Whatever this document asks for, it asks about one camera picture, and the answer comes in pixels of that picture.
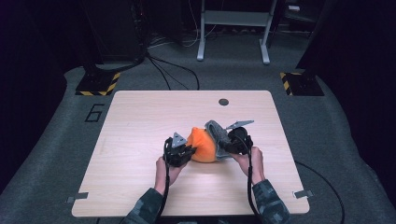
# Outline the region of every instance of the black speaker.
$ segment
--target black speaker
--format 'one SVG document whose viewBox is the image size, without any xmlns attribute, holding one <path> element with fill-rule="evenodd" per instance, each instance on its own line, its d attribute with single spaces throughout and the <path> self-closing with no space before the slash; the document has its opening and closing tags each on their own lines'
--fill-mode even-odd
<svg viewBox="0 0 396 224">
<path fill-rule="evenodd" d="M 132 62 L 145 49 L 146 20 L 140 1 L 82 0 L 102 62 Z"/>
</svg>

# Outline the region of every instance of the camouflage sleeve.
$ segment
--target camouflage sleeve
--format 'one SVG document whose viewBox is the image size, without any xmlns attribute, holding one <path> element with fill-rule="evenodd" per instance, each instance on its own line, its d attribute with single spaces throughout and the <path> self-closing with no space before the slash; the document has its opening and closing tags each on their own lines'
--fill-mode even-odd
<svg viewBox="0 0 396 224">
<path fill-rule="evenodd" d="M 122 221 L 122 224 L 155 223 L 155 219 L 163 203 L 163 196 L 155 189 L 149 189 L 137 201 L 134 209 Z"/>
<path fill-rule="evenodd" d="M 288 208 L 277 196 L 268 180 L 263 180 L 254 185 L 253 193 L 264 223 L 290 223 Z"/>
</svg>

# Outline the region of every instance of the dark background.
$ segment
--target dark background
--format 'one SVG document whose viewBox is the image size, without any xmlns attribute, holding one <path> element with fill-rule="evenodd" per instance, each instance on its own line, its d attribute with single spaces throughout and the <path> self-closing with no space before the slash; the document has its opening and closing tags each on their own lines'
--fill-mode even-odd
<svg viewBox="0 0 396 224">
<path fill-rule="evenodd" d="M 174 16 L 190 26 L 186 1 L 169 2 L 180 6 L 181 12 Z M 199 2 L 191 1 L 193 11 L 199 12 Z M 64 73 L 82 66 L 76 53 L 81 46 L 68 38 L 66 31 L 70 27 L 67 28 L 59 3 L 67 4 L 71 9 L 67 15 L 79 21 L 76 29 L 84 52 L 96 63 L 104 61 L 80 2 L 0 3 L 1 191 L 29 155 L 62 101 L 66 87 Z M 394 205 L 396 28 L 392 23 L 396 21 L 395 11 L 396 7 L 389 1 L 326 1 L 318 29 L 298 64 L 322 78 L 332 89 L 345 110 L 361 157 L 376 171 Z"/>
</svg>

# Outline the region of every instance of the round hole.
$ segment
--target round hole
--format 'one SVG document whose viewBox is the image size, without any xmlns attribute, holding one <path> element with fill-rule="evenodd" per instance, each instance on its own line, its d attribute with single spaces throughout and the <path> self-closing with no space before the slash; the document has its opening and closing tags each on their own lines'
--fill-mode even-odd
<svg viewBox="0 0 396 224">
<path fill-rule="evenodd" d="M 219 100 L 219 104 L 220 105 L 228 105 L 228 103 L 230 103 L 227 99 L 220 99 Z"/>
</svg>

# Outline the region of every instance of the yellow black hazard tape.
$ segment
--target yellow black hazard tape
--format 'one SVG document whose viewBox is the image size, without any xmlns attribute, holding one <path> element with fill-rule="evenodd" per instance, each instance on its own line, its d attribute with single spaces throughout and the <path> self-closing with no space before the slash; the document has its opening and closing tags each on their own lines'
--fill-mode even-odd
<svg viewBox="0 0 396 224">
<path fill-rule="evenodd" d="M 76 91 L 76 95 L 110 95 L 113 92 L 114 88 L 116 88 L 117 81 L 119 80 L 120 73 L 114 75 L 113 79 L 111 80 L 110 85 L 108 86 L 106 91 Z"/>
<path fill-rule="evenodd" d="M 290 84 L 289 84 L 288 80 L 286 79 L 286 74 L 300 76 L 301 73 L 280 73 L 280 78 L 282 78 L 283 87 L 285 88 L 286 94 L 293 95 L 293 92 L 291 91 L 291 88 L 290 88 Z"/>
</svg>

